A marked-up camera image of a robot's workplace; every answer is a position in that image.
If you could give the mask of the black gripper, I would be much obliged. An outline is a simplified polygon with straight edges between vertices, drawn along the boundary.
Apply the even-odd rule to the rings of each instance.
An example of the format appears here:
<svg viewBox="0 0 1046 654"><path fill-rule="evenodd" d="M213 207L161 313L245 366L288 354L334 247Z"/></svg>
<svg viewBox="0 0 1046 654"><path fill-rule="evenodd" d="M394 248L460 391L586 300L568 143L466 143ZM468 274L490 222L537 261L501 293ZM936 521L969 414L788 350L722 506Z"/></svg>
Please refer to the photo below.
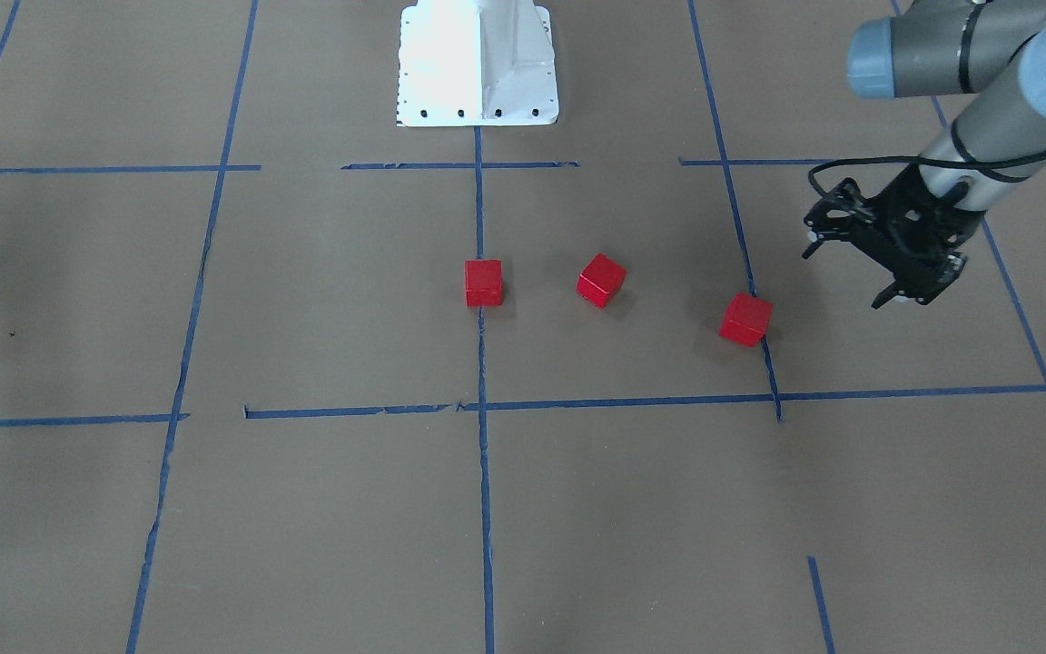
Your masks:
<svg viewBox="0 0 1046 654"><path fill-rule="evenodd" d="M941 197L931 191L916 165L905 167L869 203L876 212L872 255L893 281L876 294L871 307L888 302L933 302L967 265L960 245L974 235L981 211L958 206L974 186L960 175Z"/></svg>

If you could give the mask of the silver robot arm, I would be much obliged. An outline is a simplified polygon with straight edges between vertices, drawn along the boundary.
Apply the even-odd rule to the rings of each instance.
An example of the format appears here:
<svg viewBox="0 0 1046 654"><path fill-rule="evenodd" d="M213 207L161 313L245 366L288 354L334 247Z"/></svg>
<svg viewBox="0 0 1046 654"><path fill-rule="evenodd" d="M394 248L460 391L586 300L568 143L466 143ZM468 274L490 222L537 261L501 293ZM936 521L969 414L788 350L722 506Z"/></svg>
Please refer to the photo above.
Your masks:
<svg viewBox="0 0 1046 654"><path fill-rule="evenodd" d="M867 200L854 236L893 275L876 309L932 302L985 213L1046 164L1046 1L914 1L856 29L846 77L861 98L972 97Z"/></svg>

